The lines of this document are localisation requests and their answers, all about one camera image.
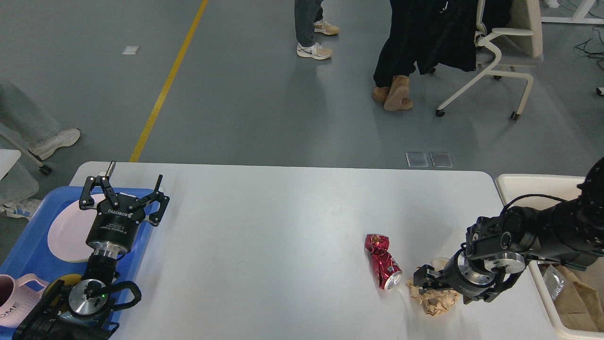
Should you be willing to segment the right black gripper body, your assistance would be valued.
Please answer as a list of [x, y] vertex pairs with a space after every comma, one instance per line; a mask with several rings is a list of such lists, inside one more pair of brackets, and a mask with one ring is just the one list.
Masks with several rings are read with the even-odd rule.
[[443, 269], [444, 279], [449, 288], [461, 295], [477, 296], [495, 283], [496, 273], [475, 266], [466, 259], [463, 250], [458, 250]]

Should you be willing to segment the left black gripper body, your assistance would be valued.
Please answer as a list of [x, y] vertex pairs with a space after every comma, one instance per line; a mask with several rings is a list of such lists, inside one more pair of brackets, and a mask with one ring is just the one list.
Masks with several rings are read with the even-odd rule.
[[119, 254], [130, 253], [139, 226], [145, 218], [144, 207], [129, 211], [129, 207], [133, 207], [137, 200], [134, 195], [118, 194], [118, 207], [107, 198], [101, 200], [97, 204], [97, 215], [85, 243], [93, 249], [103, 243], [110, 243], [119, 248]]

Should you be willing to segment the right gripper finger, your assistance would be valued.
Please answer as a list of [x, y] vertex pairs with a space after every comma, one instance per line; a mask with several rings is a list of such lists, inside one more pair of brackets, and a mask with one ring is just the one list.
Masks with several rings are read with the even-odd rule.
[[443, 271], [436, 271], [431, 265], [418, 267], [413, 274], [413, 286], [420, 291], [443, 290], [446, 288], [446, 280]]
[[487, 302], [487, 298], [489, 297], [489, 293], [490, 293], [489, 290], [486, 290], [485, 292], [481, 292], [477, 296], [462, 295], [462, 303], [463, 304], [469, 304], [469, 303], [477, 302], [477, 301], [485, 301], [485, 302]]

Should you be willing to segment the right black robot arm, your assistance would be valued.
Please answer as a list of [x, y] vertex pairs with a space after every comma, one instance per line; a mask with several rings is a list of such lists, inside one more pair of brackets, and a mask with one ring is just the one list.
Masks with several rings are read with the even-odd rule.
[[531, 261], [585, 271], [603, 256], [604, 170], [599, 160], [578, 184], [580, 195], [557, 198], [544, 210], [507, 203], [500, 215], [478, 217], [442, 270], [419, 267], [411, 280], [420, 294], [454, 290], [463, 302], [490, 303], [510, 289]]

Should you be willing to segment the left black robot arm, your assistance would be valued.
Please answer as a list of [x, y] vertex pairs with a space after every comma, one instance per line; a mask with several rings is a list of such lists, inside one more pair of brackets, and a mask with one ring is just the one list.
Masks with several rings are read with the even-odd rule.
[[58, 278], [48, 285], [15, 329], [14, 340], [108, 340], [119, 328], [111, 315], [141, 301], [140, 288], [119, 263], [134, 251], [143, 224], [162, 221], [170, 198], [161, 187], [162, 175], [144, 196], [115, 191], [114, 168], [112, 161], [106, 172], [88, 176], [77, 200], [79, 211], [94, 213], [84, 224], [90, 254], [78, 282]]

